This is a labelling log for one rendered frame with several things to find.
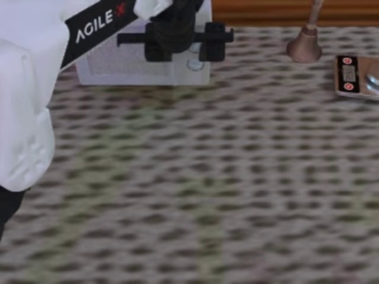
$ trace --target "bell-shaped object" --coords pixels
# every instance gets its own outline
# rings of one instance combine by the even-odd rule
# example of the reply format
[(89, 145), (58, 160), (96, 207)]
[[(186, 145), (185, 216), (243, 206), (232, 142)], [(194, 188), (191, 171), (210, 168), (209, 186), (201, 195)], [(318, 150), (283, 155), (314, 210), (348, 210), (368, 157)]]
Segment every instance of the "bell-shaped object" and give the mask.
[(322, 50), (317, 41), (317, 29), (304, 27), (287, 45), (287, 54), (293, 61), (313, 63), (320, 59)]

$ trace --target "red x logo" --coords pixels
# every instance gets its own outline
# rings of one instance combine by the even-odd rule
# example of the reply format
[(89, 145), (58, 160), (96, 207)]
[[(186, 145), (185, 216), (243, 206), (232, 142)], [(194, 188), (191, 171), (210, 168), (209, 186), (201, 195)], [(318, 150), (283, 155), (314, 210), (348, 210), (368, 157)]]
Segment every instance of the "red x logo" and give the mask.
[(124, 15), (124, 13), (125, 13), (125, 3), (118, 4), (116, 6), (116, 11), (115, 11), (116, 16), (120, 17)]

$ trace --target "woven fabric surface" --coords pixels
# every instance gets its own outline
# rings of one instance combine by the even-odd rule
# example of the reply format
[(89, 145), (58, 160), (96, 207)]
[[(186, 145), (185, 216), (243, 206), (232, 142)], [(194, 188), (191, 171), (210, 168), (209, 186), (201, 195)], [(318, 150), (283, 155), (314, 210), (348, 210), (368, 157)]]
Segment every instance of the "woven fabric surface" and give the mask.
[(379, 283), (379, 106), (336, 99), (377, 28), (238, 28), (201, 88), (83, 87), (50, 109), (54, 161), (0, 245), (2, 284)]

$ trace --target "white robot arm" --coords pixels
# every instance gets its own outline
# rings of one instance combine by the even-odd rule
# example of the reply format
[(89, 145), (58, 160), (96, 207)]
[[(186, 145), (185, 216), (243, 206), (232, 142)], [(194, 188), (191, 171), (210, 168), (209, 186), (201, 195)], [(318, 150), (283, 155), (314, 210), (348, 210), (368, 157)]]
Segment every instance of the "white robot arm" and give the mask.
[[(0, 0), (0, 186), (9, 191), (33, 186), (51, 164), (54, 134), (46, 106), (70, 39), (65, 21), (97, 2)], [(137, 0), (135, 12), (149, 18), (170, 4)]]

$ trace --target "black label strip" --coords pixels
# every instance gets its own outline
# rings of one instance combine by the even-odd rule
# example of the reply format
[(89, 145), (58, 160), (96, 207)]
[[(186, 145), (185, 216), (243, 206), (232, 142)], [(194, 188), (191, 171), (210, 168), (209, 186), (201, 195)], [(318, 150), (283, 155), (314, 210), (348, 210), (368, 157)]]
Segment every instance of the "black label strip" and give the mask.
[(70, 39), (61, 69), (135, 21), (136, 0), (104, 0), (66, 20)]
[(356, 56), (337, 56), (338, 90), (345, 93), (360, 93), (359, 66)]

